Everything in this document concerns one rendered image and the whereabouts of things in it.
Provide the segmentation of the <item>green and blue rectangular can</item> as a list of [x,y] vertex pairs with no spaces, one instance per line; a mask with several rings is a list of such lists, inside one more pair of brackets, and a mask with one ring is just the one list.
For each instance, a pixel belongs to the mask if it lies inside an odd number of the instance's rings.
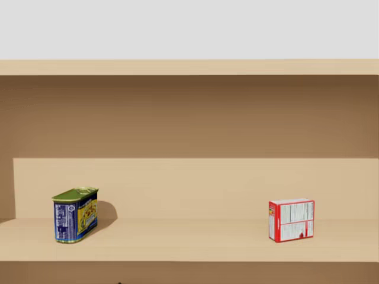
[[98,188],[78,187],[52,197],[59,243],[77,243],[98,225]]

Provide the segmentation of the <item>pale wooden shelf unit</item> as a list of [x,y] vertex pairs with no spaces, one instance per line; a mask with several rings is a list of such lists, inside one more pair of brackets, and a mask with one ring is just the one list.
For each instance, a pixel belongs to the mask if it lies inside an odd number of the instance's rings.
[[379,59],[0,60],[0,284],[379,284]]

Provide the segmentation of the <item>red and white carton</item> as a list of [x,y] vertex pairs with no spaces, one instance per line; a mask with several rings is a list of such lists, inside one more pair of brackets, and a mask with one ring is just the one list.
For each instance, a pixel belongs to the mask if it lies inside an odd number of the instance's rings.
[[268,202],[268,237],[283,243],[314,236],[315,201],[307,198]]

